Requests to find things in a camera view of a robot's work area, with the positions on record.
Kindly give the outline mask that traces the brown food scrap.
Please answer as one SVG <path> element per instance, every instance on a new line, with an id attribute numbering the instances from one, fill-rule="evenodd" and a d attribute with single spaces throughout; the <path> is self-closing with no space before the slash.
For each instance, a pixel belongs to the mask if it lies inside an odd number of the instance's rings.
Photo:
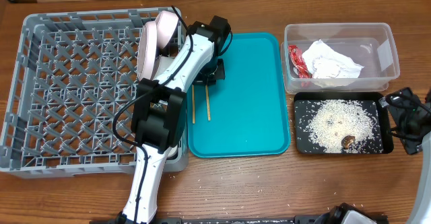
<path id="1" fill-rule="evenodd" d="M 350 148 L 350 146 L 351 146 L 353 143 L 355 143 L 355 141 L 356 141 L 356 137 L 355 137 L 355 136 L 353 136 L 353 135 L 347 135 L 347 136 L 345 136 L 345 137 L 341 140 L 341 146 L 342 146 L 344 149 L 349 149 L 349 148 Z"/>

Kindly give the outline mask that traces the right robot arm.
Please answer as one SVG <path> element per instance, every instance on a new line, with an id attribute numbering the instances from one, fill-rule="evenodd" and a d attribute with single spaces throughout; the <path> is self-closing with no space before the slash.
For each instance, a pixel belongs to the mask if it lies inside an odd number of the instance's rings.
<path id="1" fill-rule="evenodd" d="M 409 155 L 423 154 L 423 163 L 416 200 L 407 220 L 409 224 L 430 222 L 430 94 L 425 101 L 404 87 L 379 100 L 386 108 L 395 127 L 389 134 L 400 139 Z"/>

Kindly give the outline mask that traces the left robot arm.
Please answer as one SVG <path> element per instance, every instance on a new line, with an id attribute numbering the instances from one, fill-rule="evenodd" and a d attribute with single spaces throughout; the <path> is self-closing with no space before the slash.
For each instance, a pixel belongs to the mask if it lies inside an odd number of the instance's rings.
<path id="1" fill-rule="evenodd" d="M 213 85 L 225 78 L 221 56 L 232 41 L 227 20 L 188 27 L 185 44 L 172 64 L 153 80 L 140 79 L 137 95 L 124 106 L 134 107 L 131 130 L 137 163 L 130 196 L 122 216 L 126 223 L 151 223 L 169 152 L 181 140 L 187 117 L 187 91 L 193 83 Z"/>

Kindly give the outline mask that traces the grey-white round bowl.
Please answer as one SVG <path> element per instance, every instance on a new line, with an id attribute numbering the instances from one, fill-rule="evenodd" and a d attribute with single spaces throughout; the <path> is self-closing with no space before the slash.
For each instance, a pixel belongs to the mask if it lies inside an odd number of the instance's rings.
<path id="1" fill-rule="evenodd" d="M 154 73 L 153 79 L 155 79 L 159 75 L 163 74 L 165 72 L 165 70 L 167 70 L 167 68 L 169 68 L 169 66 L 172 64 L 173 61 L 174 61 L 174 58 L 172 58 L 172 57 L 159 56 L 156 59 L 157 70 Z"/>

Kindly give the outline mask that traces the white napkin waste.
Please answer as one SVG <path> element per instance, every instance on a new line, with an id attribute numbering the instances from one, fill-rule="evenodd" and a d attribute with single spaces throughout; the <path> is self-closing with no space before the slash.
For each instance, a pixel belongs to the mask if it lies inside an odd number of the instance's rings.
<path id="1" fill-rule="evenodd" d="M 319 87 L 344 87 L 359 78 L 364 66 L 333 50 L 322 40 L 314 41 L 302 53 L 311 79 Z"/>

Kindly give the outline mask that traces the large white round plate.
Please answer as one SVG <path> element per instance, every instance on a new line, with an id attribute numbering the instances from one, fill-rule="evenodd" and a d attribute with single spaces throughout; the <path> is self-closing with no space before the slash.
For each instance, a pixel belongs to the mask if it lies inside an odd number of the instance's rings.
<path id="1" fill-rule="evenodd" d="M 137 78 L 151 79 L 157 53 L 156 22 L 147 22 L 142 28 L 137 55 Z"/>

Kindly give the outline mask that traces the pink round bowl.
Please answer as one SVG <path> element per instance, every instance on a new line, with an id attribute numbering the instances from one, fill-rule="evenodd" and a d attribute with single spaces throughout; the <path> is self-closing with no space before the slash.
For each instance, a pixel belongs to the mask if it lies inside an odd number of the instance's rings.
<path id="1" fill-rule="evenodd" d="M 161 11 L 156 20 L 157 45 L 158 48 L 165 48 L 173 37 L 178 26 L 178 16 L 170 11 Z"/>

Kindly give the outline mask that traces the red snack wrapper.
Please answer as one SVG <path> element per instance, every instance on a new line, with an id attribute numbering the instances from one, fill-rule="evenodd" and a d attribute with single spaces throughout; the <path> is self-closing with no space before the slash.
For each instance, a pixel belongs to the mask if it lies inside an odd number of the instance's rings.
<path id="1" fill-rule="evenodd" d="M 298 72 L 299 78 L 310 79 L 310 73 L 306 66 L 305 60 L 302 57 L 302 51 L 296 45 L 289 45 L 288 52 L 290 60 Z"/>

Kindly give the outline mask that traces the rice pile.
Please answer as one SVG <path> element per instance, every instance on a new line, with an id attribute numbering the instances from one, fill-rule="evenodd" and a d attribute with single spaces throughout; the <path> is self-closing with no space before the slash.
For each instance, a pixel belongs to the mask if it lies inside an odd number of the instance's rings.
<path id="1" fill-rule="evenodd" d="M 372 100 L 298 100 L 294 103 L 296 146 L 301 153 L 383 152 L 378 110 Z M 341 146 L 356 137 L 349 149 Z"/>

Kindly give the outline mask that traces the white paper cup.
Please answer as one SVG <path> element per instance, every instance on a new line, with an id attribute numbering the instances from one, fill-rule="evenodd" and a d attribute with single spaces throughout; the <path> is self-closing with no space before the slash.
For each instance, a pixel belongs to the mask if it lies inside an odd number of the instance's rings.
<path id="1" fill-rule="evenodd" d="M 178 155 L 178 146 L 172 147 L 168 153 L 168 159 L 175 159 Z"/>

